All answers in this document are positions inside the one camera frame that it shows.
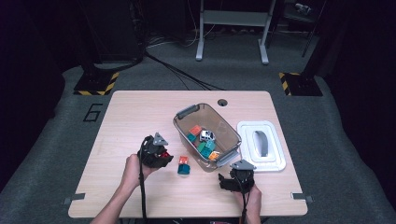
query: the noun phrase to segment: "clear plastic container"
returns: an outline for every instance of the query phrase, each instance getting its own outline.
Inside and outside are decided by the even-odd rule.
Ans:
[[[206,172],[212,172],[227,164],[239,153],[241,137],[236,130],[208,104],[191,105],[179,111],[174,117],[174,125],[180,133],[180,139],[186,149]],[[191,141],[188,138],[190,129],[199,125],[202,130],[212,132],[216,139],[213,149],[219,156],[215,159],[205,158],[197,149],[200,137]]]

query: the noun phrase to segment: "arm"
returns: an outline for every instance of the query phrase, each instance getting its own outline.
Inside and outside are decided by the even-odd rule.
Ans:
[[[241,192],[233,191],[233,196],[241,209],[244,209],[244,200]],[[261,224],[260,211],[262,210],[262,192],[256,185],[245,194],[247,201],[247,224]]]
[[[157,169],[148,168],[143,165],[143,175],[145,179]],[[114,192],[113,197],[100,211],[100,213],[93,219],[91,223],[116,223],[122,207],[128,201],[129,197],[134,192],[134,189],[139,186],[139,158],[136,154],[132,154],[126,159],[125,169],[122,175],[122,180],[119,187]]]

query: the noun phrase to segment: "table top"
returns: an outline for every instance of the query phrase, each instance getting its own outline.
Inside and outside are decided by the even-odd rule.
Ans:
[[[218,105],[218,100],[228,102]],[[242,120],[268,120],[276,128],[286,159],[280,172],[255,173],[262,191],[261,215],[303,216],[304,200],[290,193],[302,189],[294,170],[271,96],[266,91],[116,91],[103,119],[76,194],[85,193],[69,208],[70,217],[95,217],[120,183],[126,158],[136,153],[143,139],[159,132],[175,156],[166,167],[145,181],[148,217],[240,217],[241,211],[230,191],[219,187],[218,174],[230,178],[227,164],[207,173],[182,145],[173,124],[176,113],[190,105],[211,105],[236,129]],[[189,157],[191,172],[178,175],[178,158]],[[120,217],[142,217],[140,188],[124,205]]]

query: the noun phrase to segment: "black device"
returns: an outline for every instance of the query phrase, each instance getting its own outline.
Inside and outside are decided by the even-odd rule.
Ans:
[[[137,152],[137,157],[150,168],[165,167],[174,158],[167,153],[167,149],[164,147],[167,145],[168,143],[159,133],[155,133],[154,137],[147,136]]]
[[[248,161],[241,160],[231,164],[233,168],[230,171],[232,179],[226,179],[219,174],[220,187],[230,191],[238,191],[242,194],[250,192],[254,186],[254,172],[255,166]]]

